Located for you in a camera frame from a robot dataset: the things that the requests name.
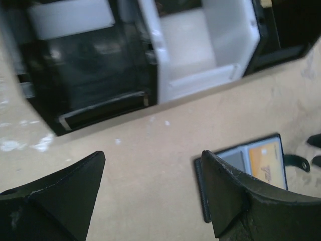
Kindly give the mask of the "gold VIP card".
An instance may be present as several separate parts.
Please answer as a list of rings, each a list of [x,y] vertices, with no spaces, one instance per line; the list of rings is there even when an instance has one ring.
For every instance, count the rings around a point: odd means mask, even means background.
[[[259,144],[248,149],[251,173],[257,179],[286,189],[284,165],[277,141]]]

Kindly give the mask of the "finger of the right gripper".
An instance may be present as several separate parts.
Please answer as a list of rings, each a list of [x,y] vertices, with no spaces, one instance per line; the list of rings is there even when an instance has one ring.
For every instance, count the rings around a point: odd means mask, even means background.
[[[321,148],[321,134],[310,136],[306,141],[310,146]]]
[[[313,157],[311,164],[315,167],[321,168],[321,155]]]

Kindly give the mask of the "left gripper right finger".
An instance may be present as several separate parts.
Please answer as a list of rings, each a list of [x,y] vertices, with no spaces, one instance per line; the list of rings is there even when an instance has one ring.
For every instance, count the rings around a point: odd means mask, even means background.
[[[219,240],[320,240],[320,198],[293,193],[201,155],[214,235]]]

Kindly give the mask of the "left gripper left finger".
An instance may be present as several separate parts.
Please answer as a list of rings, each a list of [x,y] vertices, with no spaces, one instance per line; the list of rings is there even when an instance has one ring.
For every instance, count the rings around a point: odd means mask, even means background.
[[[1,193],[1,240],[86,240],[105,155]]]

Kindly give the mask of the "black and white organizer tray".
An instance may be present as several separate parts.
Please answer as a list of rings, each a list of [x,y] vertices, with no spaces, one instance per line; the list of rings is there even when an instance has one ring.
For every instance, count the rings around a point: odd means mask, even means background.
[[[58,136],[304,57],[320,1],[108,1],[115,24],[41,40],[28,8],[1,1],[25,99]]]

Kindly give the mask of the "black leather card holder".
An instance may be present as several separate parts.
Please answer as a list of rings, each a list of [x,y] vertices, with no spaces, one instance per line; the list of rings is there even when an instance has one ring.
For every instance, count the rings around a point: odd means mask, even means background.
[[[286,166],[310,172],[308,160],[283,152],[279,133],[224,148],[214,154],[233,167],[285,190],[288,189]]]

